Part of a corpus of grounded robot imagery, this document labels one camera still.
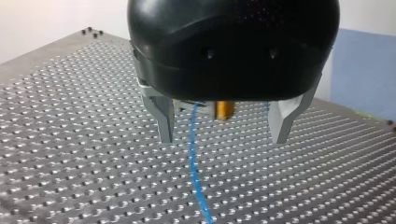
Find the blue wire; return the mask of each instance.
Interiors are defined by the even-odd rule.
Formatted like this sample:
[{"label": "blue wire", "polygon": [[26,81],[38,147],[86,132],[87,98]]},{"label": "blue wire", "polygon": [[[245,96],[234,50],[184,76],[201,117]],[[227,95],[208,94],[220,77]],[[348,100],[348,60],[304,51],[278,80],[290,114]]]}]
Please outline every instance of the blue wire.
[{"label": "blue wire", "polygon": [[191,182],[195,188],[195,197],[198,201],[198,204],[201,208],[201,211],[206,219],[207,224],[212,224],[213,219],[210,215],[209,209],[207,208],[205,198],[203,193],[201,192],[201,185],[199,183],[199,176],[197,174],[197,169],[195,167],[195,114],[197,111],[198,105],[195,104],[194,108],[191,113],[191,120],[190,120],[190,135],[189,135],[189,159],[190,159],[190,172],[191,172]]}]

